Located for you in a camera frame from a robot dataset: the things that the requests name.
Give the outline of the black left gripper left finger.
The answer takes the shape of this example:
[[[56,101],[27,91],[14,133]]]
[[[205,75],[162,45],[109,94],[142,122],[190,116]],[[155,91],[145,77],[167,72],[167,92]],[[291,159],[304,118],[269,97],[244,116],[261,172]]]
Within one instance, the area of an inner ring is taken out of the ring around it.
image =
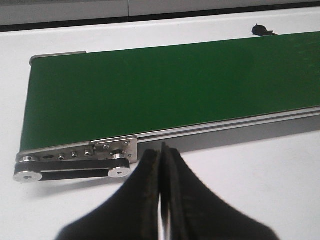
[[[59,240],[157,240],[160,153],[146,150],[121,188],[61,230]]]

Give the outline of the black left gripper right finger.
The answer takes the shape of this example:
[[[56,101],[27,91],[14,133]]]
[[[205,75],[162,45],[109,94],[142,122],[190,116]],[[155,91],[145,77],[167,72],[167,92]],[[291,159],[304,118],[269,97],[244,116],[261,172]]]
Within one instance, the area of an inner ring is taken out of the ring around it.
[[[224,202],[166,144],[160,159],[161,215],[170,240],[276,240],[269,227]]]

